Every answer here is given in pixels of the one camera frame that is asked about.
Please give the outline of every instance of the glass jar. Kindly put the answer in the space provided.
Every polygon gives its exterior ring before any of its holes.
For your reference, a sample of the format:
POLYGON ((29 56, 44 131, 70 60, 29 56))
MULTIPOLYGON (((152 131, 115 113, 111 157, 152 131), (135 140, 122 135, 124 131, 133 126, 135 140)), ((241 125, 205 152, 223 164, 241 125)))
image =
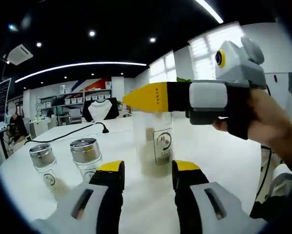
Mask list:
POLYGON ((83 180, 91 180, 96 169, 102 165, 102 153, 94 138, 83 138, 70 143, 73 162, 77 165, 83 180))
POLYGON ((70 188, 61 178, 57 161, 50 144, 40 144, 30 149, 33 166, 42 176, 44 183, 58 201, 70 188))
POLYGON ((137 154, 144 175, 164 177, 172 171, 172 113, 132 112, 137 154))

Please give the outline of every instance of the black power cable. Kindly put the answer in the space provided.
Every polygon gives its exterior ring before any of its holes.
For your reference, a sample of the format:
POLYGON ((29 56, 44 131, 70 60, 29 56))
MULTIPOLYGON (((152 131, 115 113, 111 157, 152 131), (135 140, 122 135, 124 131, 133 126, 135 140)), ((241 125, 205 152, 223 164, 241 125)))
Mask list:
MULTIPOLYGON (((268 85, 267 85, 267 90, 268 90, 268 94, 271 96, 271 92, 270 92, 270 89, 269 89, 268 85)), ((259 194, 260 194, 260 192, 261 192, 261 190, 262 190, 262 187, 263 187, 263 185, 264 185, 265 179, 266 179, 266 177, 267 177, 267 175, 268 175, 268 170, 269 170, 270 162, 271 162, 271 158, 272 158, 272 150, 271 150, 270 148, 269 148, 269 150, 270 150, 270 153, 269 153, 269 159, 268 159, 267 168, 266 168, 266 171, 265 171, 265 173, 264 173, 263 180, 262 180, 262 182, 261 182, 260 188, 259 188, 259 190, 258 190, 258 192, 257 192, 257 195, 255 196, 255 199, 257 199, 257 197, 259 196, 259 194)))
POLYGON ((92 123, 92 124, 86 125, 85 127, 82 127, 82 128, 80 128, 80 129, 74 130, 74 131, 72 131, 72 132, 70 132, 70 133, 67 133, 66 135, 60 136, 60 137, 55 138, 55 139, 52 139, 52 140, 45 140, 45 141, 29 140, 29 141, 26 141, 25 144, 28 143, 28 142, 50 143, 50 142, 52 142, 52 141, 55 141, 55 140, 58 140, 58 139, 60 139, 60 138, 66 137, 67 135, 70 135, 70 134, 75 133, 75 132, 77 132, 77 131, 83 130, 83 129, 85 129, 85 128, 88 128, 88 127, 93 126, 93 125, 98 124, 98 123, 101 124, 101 125, 104 127, 102 133, 109 133, 109 130, 106 128, 106 126, 105 126, 103 123, 101 123, 101 122, 96 122, 96 123, 92 123))

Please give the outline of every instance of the person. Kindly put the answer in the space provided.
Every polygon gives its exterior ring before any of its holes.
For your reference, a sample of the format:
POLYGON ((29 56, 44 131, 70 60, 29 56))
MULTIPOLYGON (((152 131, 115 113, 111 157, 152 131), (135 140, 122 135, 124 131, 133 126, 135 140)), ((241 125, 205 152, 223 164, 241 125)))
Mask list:
MULTIPOLYGON (((292 123, 284 110, 266 92, 253 89, 247 105, 254 119, 248 128, 248 138, 271 148, 292 170, 292 123)), ((215 129, 227 131, 225 119, 217 119, 215 129)), ((292 232, 292 191, 276 218, 267 223, 260 234, 292 232)))
POLYGON ((12 116, 10 117, 9 130, 7 130, 6 134, 10 138, 14 138, 13 151, 15 152, 27 141, 25 137, 28 135, 28 132, 22 117, 17 114, 17 107, 14 103, 8 105, 8 113, 12 116))

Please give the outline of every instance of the window blinds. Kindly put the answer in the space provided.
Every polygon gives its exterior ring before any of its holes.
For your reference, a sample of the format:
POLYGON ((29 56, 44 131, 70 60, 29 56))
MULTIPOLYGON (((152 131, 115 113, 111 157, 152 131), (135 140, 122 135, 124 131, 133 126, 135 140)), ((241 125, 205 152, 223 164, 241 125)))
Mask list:
POLYGON ((214 55, 225 40, 242 46, 240 38, 244 35, 238 23, 222 26, 196 37, 189 42, 195 79, 215 79, 214 55))
POLYGON ((149 83, 176 81, 174 54, 164 55, 149 66, 149 83))

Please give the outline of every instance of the ceiling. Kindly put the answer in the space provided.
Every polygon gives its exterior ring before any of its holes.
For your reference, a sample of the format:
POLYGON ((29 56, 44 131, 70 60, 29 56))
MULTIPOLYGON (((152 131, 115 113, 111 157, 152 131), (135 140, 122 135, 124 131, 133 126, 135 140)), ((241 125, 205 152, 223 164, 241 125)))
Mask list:
MULTIPOLYGON (((274 21, 266 7, 253 1, 207 2, 224 23, 274 21)), ((21 11, 17 10, 19 7, 15 5, 10 14, 19 21, 29 10, 29 26, 18 32, 4 31, 7 43, 3 44, 5 51, 1 50, 1 55, 22 43, 33 57, 18 66, 0 61, 0 75, 4 70, 3 77, 12 77, 13 81, 43 69, 78 62, 129 61, 149 65, 172 49, 184 47, 189 39, 220 26, 195 0, 43 0, 34 4, 31 1, 31 7, 21 11), (95 31, 94 37, 89 37, 90 30, 95 31), (149 42, 151 37, 156 38, 155 43, 149 42)), ((2 20, 1 25, 7 29, 7 23, 10 22, 2 20)), ((14 84, 13 96, 21 94, 24 87, 41 87, 41 82, 45 86, 121 73, 134 78, 146 68, 88 65, 59 69, 14 84)))

